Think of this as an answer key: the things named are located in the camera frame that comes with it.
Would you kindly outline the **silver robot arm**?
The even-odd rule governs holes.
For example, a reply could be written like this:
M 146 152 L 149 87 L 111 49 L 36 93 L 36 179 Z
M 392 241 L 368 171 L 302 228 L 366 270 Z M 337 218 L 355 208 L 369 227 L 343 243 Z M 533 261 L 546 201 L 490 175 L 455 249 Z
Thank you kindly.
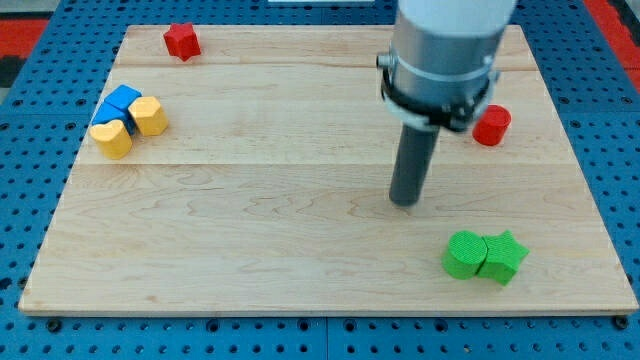
M 515 0 L 399 0 L 387 51 L 376 58 L 381 96 L 403 126 L 464 132 L 485 112 Z

